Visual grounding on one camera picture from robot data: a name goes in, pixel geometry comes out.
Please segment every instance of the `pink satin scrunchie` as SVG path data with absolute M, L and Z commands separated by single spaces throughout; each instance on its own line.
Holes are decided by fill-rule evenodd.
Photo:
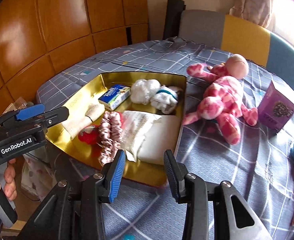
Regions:
M 112 162 L 122 142 L 121 118 L 118 112 L 105 112 L 98 129 L 103 149 L 98 158 L 100 165 Z

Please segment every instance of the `gray handle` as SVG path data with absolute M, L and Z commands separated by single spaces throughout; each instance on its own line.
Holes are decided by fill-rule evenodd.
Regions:
M 0 185 L 2 188 L 0 190 L 0 219 L 5 227 L 11 228 L 17 220 L 17 213 L 14 210 L 16 207 L 14 202 L 9 201 L 3 192 L 6 184 L 3 174 L 6 168 L 7 163 L 3 163 L 0 165 Z

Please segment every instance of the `silver screw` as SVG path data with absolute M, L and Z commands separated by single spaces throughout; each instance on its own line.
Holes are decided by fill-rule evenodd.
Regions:
M 224 181 L 222 182 L 222 185 L 223 185 L 224 187 L 231 187 L 231 183 L 230 183 L 229 181 L 227 181 L 227 180 L 224 180 Z
M 186 174 L 186 177 L 187 177 L 188 179 L 195 179 L 195 178 L 196 178 L 196 175 L 193 174 L 193 173 L 187 173 L 187 174 Z
M 58 182 L 58 186 L 59 187 L 65 187 L 67 185 L 67 181 L 66 180 L 61 180 Z
M 93 177 L 94 177 L 95 179 L 101 179 L 103 176 L 104 176 L 104 175 L 102 175 L 100 172 L 95 173 L 95 174 L 93 175 Z

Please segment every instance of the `purple box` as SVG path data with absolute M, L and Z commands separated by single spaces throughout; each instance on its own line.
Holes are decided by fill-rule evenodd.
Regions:
M 258 106 L 258 119 L 267 127 L 279 132 L 294 113 L 294 91 L 271 81 Z

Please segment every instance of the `bed sheet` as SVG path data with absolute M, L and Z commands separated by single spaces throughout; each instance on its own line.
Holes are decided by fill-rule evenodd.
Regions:
M 178 73 L 188 77 L 186 112 L 193 112 L 202 100 L 208 83 L 186 73 L 194 63 L 216 65 L 230 53 L 181 38 L 147 41 L 98 53 L 64 70 L 43 84 L 37 92 L 38 103 L 46 111 L 62 106 L 74 93 L 102 72 L 154 71 Z M 282 79 L 253 62 L 240 80 L 243 102 L 258 106 L 271 80 L 291 89 Z M 205 181 L 231 181 L 262 220 L 273 239 L 290 239 L 294 228 L 294 162 L 289 147 L 294 141 L 294 115 L 275 134 L 258 123 L 251 127 L 238 118 L 241 142 L 226 143 L 216 123 L 199 120 L 183 127 L 177 161 Z M 93 169 L 70 159 L 78 174 L 86 178 Z M 169 188 L 152 194 L 121 185 L 113 204 L 104 204 L 107 239 L 181 239 L 186 205 L 176 204 Z M 213 208 L 209 205 L 209 234 L 214 238 Z

